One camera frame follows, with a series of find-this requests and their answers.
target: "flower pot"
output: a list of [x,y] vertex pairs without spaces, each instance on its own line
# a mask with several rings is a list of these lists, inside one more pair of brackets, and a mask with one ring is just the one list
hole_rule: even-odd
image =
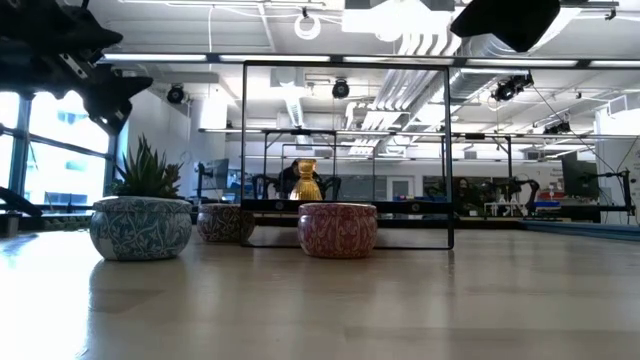
[[367,257],[376,244],[375,206],[340,203],[301,205],[298,239],[302,250],[323,258]]
[[205,242],[247,241],[255,227],[253,214],[235,204],[203,204],[198,207],[198,234]]
[[93,208],[91,240],[107,260],[174,258],[191,237],[191,204],[183,200],[107,198]]

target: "golden vase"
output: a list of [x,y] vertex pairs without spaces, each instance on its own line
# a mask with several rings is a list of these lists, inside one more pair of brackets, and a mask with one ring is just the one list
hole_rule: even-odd
[[291,200],[322,200],[320,188],[315,180],[313,180],[313,170],[316,167],[315,160],[299,160],[298,171],[300,172],[300,180],[291,192],[289,199]]

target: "computer screen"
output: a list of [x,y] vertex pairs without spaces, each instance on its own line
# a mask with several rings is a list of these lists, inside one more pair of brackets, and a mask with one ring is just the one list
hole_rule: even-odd
[[202,187],[206,190],[214,189],[226,189],[228,173],[229,173],[229,159],[220,159],[208,161],[204,165],[205,175],[202,178]]
[[597,199],[600,195],[598,179],[587,175],[597,175],[595,163],[579,161],[577,154],[562,157],[562,175],[564,192],[567,196],[579,196]]

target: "red patterned pot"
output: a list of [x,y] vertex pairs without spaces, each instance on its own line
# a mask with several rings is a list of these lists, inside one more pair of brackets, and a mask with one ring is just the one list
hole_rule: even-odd
[[375,206],[313,203],[301,205],[298,214],[298,239],[307,255],[361,258],[376,244]]
[[206,242],[238,242],[241,230],[242,240],[246,241],[255,225],[253,214],[241,211],[240,205],[203,204],[198,207],[198,234]]

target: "glass panel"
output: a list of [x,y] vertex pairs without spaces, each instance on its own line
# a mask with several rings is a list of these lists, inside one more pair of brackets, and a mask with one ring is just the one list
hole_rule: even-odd
[[91,205],[103,196],[104,169],[102,158],[33,143],[24,197],[34,204]]
[[101,153],[109,148],[109,135],[89,119],[82,98],[73,91],[61,100],[49,93],[37,94],[31,106],[29,132]]
[[13,154],[13,138],[0,136],[0,186],[9,187],[11,173],[11,155]]
[[15,128],[18,124],[20,96],[16,93],[0,92],[0,123]]

